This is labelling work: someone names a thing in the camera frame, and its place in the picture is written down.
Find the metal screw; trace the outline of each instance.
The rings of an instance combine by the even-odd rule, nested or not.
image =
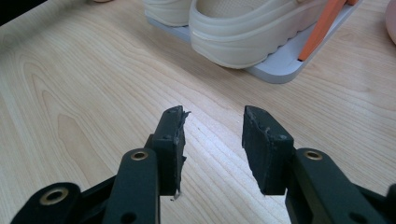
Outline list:
[[[41,196],[40,203],[42,205],[53,205],[61,202],[68,194],[69,190],[64,187],[51,189]]]
[[[131,159],[134,161],[142,161],[145,158],[147,158],[149,156],[149,154],[145,151],[138,151],[134,154],[132,154]]]
[[[315,151],[306,151],[304,155],[313,161],[321,161],[323,159],[323,156]]]

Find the screw hole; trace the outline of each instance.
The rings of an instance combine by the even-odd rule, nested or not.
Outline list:
[[[68,193],[69,190],[67,188],[51,189],[40,198],[40,203],[42,205],[53,205],[59,203],[66,198]]]
[[[136,221],[136,215],[134,213],[125,213],[121,217],[122,224],[130,224]]]
[[[358,213],[349,213],[350,219],[352,219],[356,223],[367,223],[367,219]]]
[[[322,155],[315,151],[306,151],[304,154],[308,159],[313,161],[320,161],[323,159]]]
[[[149,156],[149,154],[148,154],[147,152],[138,151],[138,152],[132,154],[131,158],[132,158],[132,160],[134,160],[134,161],[142,161],[142,160],[144,160],[145,158],[147,158],[148,156]]]

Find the wood grain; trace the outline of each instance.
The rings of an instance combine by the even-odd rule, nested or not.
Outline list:
[[[224,69],[149,25],[139,0],[52,0],[0,27],[0,223],[49,184],[114,175],[162,112],[184,105],[182,196],[163,223],[288,223],[241,148],[244,105],[268,110],[297,147],[328,153],[355,183],[396,182],[396,46],[388,0],[364,1],[292,82]]]

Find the light wood grain surface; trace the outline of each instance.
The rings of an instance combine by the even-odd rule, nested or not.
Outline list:
[[[241,148],[243,110],[268,110],[296,147],[328,153],[352,182],[396,182],[396,46],[389,0],[366,0],[292,82],[219,67],[147,23],[140,0],[51,0],[0,27],[0,223],[55,182],[113,176],[162,112],[184,105],[182,196],[163,223],[288,223]]]

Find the shoe sole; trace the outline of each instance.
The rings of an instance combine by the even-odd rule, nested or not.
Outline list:
[[[144,2],[145,14],[167,26],[186,26],[189,24],[191,1],[176,1],[170,3]]]
[[[288,14],[265,24],[258,33],[256,32],[257,34],[239,36],[237,40],[217,40],[213,36],[208,39],[205,34],[201,35],[191,29],[191,45],[195,51],[213,63],[235,69],[247,68],[262,62],[268,54],[285,45],[299,31],[315,23],[324,4],[325,2],[312,2],[297,7]],[[293,21],[301,21],[301,23],[293,26]],[[263,41],[273,44],[265,45]]]

